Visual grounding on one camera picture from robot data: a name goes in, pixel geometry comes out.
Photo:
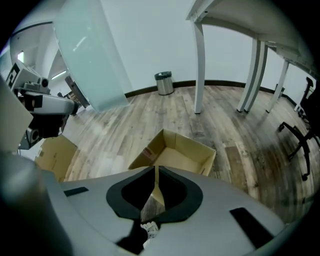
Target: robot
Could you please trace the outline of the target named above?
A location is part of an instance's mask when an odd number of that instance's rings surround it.
[[[13,64],[6,83],[33,116],[19,145],[21,150],[30,149],[41,139],[57,137],[69,115],[77,113],[77,102],[50,95],[48,79],[20,60]]]

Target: white desk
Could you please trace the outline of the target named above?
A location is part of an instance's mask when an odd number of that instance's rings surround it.
[[[283,88],[289,64],[318,77],[312,55],[298,31],[271,2],[265,0],[194,0],[187,20],[192,22],[197,48],[194,112],[201,112],[205,86],[205,42],[203,25],[218,26],[252,37],[251,63],[237,110],[249,112],[264,76],[268,47],[284,58],[281,76],[269,102],[270,112]]]

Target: wooden floor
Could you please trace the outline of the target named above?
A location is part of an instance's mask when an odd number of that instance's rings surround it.
[[[284,129],[285,121],[307,133],[293,106],[281,98],[265,111],[271,94],[259,92],[250,113],[236,108],[242,88],[206,86],[201,114],[194,114],[195,87],[177,88],[171,95],[151,92],[129,98],[130,105],[103,113],[85,110],[70,117],[65,134],[78,146],[65,180],[82,180],[124,172],[157,132],[166,128],[217,150],[210,176],[230,182],[258,199],[290,223],[307,211],[319,186],[320,153],[310,147],[311,175],[303,150],[288,161],[298,140]]]

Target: stainless steel trash can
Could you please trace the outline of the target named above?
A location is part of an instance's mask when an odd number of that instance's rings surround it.
[[[159,95],[169,95],[174,92],[171,77],[171,71],[165,71],[154,75]]]

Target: open cardboard box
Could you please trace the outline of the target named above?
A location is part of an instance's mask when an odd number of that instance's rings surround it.
[[[146,166],[167,166],[208,176],[214,164],[216,151],[176,132],[162,129],[128,167],[133,170]],[[164,205],[155,175],[152,196]]]
[[[35,162],[42,170],[52,171],[58,182],[63,182],[77,151],[77,146],[63,135],[46,138]]]

